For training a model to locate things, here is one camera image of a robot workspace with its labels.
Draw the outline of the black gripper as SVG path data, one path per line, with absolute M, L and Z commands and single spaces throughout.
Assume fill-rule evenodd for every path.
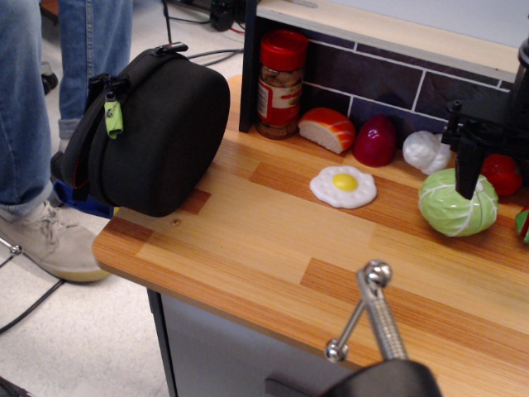
M 447 103 L 448 123 L 442 142 L 457 152 L 456 191 L 471 199 L 484 152 L 528 158 L 528 104 L 509 99 L 455 100 Z

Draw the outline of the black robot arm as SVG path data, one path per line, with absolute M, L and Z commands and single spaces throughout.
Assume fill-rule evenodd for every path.
M 512 89 L 486 98 L 447 103 L 450 114 L 442 142 L 454 153 L 455 189 L 463 198 L 474 196 L 486 156 L 528 158 L 528 42 L 518 51 L 519 67 Z

